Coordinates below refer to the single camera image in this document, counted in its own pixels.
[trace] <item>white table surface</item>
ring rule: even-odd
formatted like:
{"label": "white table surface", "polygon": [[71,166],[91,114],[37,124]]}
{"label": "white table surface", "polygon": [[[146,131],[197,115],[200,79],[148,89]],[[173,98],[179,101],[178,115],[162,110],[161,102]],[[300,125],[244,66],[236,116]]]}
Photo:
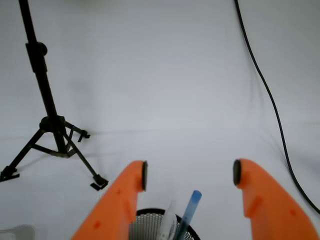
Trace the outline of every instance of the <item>white table surface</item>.
{"label": "white table surface", "polygon": [[[282,119],[293,170],[320,207],[320,3],[240,0],[244,25]],[[232,0],[30,0],[57,111],[92,134],[77,144],[109,181],[148,161],[138,209],[182,215],[203,240],[251,239],[236,158],[264,167],[305,210],[320,217],[289,175],[276,117],[248,55]],[[0,168],[45,116],[18,1],[0,1]],[[53,137],[41,144],[54,148]],[[40,240],[67,240],[103,191],[77,156],[30,151],[21,177],[0,183],[0,228],[31,224]]]}

